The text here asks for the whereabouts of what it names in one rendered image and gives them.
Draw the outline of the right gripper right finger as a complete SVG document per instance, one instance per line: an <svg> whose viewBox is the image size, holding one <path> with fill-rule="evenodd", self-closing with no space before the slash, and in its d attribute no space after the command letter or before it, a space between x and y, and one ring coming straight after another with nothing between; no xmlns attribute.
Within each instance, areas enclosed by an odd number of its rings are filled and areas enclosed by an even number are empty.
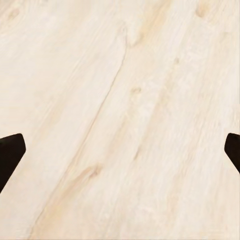
<svg viewBox="0 0 240 240"><path fill-rule="evenodd" d="M228 133L224 151L237 168L240 173L240 135L235 133Z"/></svg>

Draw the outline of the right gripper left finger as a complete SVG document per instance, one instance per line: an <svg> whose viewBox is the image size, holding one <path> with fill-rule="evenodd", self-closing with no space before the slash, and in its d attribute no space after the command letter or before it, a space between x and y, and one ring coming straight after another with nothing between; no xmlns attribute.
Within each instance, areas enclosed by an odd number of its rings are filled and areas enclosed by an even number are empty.
<svg viewBox="0 0 240 240"><path fill-rule="evenodd" d="M25 153L26 144L22 133L0 138L0 193Z"/></svg>

